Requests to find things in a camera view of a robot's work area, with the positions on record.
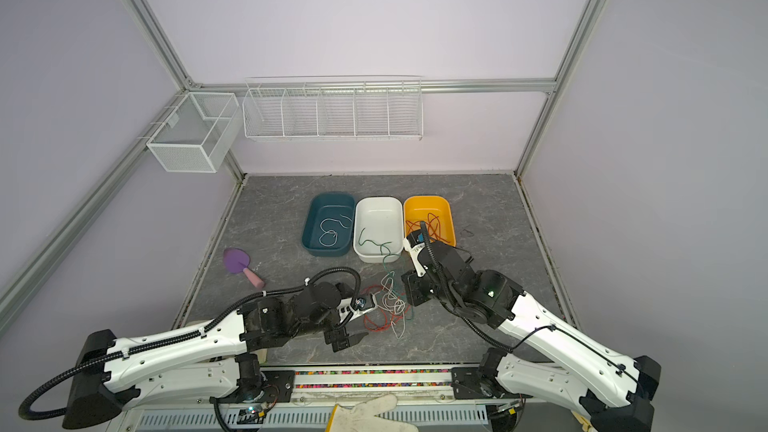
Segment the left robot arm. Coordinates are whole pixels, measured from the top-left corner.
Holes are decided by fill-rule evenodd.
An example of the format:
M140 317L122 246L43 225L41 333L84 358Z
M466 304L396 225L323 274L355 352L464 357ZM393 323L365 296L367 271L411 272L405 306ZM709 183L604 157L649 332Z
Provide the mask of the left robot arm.
M352 321L377 306L373 295L362 293L361 283L356 270L331 267L299 286L250 294L197 325L138 338L119 338L109 329L93 332L75 365L32 391L18 415L27 421L60 417L66 429L92 427L148 397L141 383L225 357L241 366L235 393L254 398L263 383L257 351L314 333L322 334L336 352L364 338L362 332L347 331Z

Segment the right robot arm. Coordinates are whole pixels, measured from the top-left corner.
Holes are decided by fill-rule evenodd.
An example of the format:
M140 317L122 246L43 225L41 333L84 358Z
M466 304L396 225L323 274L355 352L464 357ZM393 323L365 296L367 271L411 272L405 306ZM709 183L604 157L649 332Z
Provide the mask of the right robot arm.
M540 398L587 419L596 431L649 431L661 366L612 350L548 311L495 270L474 270L427 227L403 240L413 270L402 275L407 301L436 300L489 344L478 394Z

